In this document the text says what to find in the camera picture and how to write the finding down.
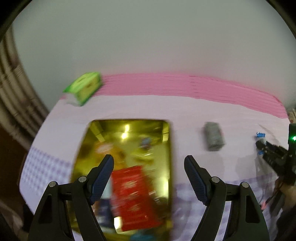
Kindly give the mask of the person hand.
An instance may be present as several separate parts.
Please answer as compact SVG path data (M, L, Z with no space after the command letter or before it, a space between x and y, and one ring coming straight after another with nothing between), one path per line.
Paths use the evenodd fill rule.
M279 178L275 182L269 212L271 217L277 217L280 210L287 213L295 206L295 185L283 183Z

